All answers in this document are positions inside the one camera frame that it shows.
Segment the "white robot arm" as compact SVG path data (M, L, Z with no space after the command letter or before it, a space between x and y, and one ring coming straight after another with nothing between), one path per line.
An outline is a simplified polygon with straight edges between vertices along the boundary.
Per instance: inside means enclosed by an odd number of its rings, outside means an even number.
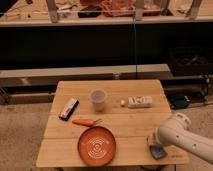
M191 120L183 113L174 113L153 133L159 146L177 146L213 164L213 139L189 131Z

